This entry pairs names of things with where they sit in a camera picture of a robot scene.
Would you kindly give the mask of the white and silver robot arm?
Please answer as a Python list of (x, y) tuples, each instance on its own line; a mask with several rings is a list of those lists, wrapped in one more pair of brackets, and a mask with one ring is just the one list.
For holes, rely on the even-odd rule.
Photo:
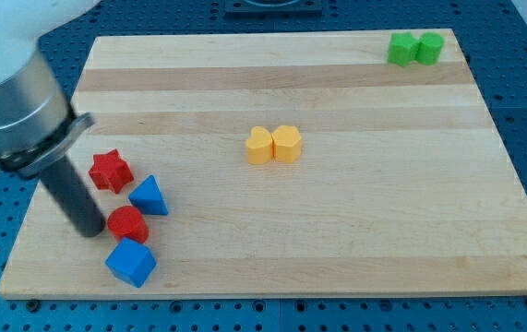
[(61, 160), (94, 123), (75, 114), (42, 56), (42, 35), (98, 0), (0, 0), (0, 170), (22, 178)]

